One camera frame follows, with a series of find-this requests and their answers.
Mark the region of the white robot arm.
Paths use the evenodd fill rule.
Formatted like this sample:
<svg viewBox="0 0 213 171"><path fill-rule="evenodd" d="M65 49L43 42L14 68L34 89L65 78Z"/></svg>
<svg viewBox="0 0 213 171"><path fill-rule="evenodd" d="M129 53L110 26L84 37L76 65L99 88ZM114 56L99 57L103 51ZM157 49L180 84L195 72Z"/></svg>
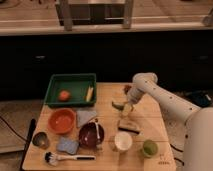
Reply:
<svg viewBox="0 0 213 171"><path fill-rule="evenodd" d="M137 104L149 94L186 127L182 171L213 171L213 107L201 108L157 85L155 73L137 73L127 103Z"/></svg>

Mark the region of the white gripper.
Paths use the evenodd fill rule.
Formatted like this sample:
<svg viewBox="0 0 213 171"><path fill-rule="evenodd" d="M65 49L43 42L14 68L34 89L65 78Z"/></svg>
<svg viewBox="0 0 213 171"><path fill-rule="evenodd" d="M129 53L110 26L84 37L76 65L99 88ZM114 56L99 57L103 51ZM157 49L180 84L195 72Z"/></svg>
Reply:
<svg viewBox="0 0 213 171"><path fill-rule="evenodd" d="M144 95L144 93L142 91L140 91L138 88L136 87L131 87L130 90L127 93L127 101L130 103L126 103L124 105L124 108L121 112L121 116L122 117L127 117L132 111L133 111L133 105L132 104L137 104L142 96Z"/></svg>

